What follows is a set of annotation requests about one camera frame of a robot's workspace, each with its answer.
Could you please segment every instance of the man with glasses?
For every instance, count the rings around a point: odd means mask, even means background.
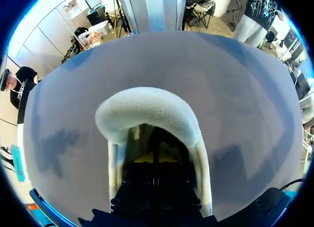
[[[5,69],[0,78],[0,90],[10,90],[10,101],[13,106],[18,109],[21,99],[20,90],[25,84],[26,80],[32,81],[35,84],[38,83],[38,74],[33,69],[22,66],[15,76],[12,75],[9,69]]]

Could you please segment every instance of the table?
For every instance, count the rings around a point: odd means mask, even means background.
[[[65,217],[110,212],[107,141],[95,111],[113,94],[153,86],[194,110],[208,150],[213,212],[238,212],[294,180],[302,120],[286,67],[247,44],[200,32],[149,32],[90,49],[30,93],[24,146],[32,185]]]

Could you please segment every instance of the yellow part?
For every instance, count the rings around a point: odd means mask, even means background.
[[[140,157],[139,159],[135,160],[134,162],[153,162],[153,152],[147,153],[144,156]],[[159,153],[159,162],[178,162],[177,160],[173,159],[167,154],[163,152]]]

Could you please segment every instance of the person in black shirt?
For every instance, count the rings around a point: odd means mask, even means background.
[[[0,90],[10,92],[10,101],[13,106],[18,109],[20,104],[20,96],[19,91],[21,89],[22,84],[25,83],[26,80],[33,81],[35,84],[38,83],[38,74],[33,69],[22,66],[15,76],[9,71],[9,69],[5,69],[1,78],[0,78]]]
[[[233,39],[257,47],[267,35],[276,15],[283,21],[280,6],[272,0],[248,0]]]

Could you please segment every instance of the white box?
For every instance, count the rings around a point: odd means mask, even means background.
[[[110,32],[108,21],[100,22],[88,29],[88,32],[99,31],[101,36],[107,35]]]

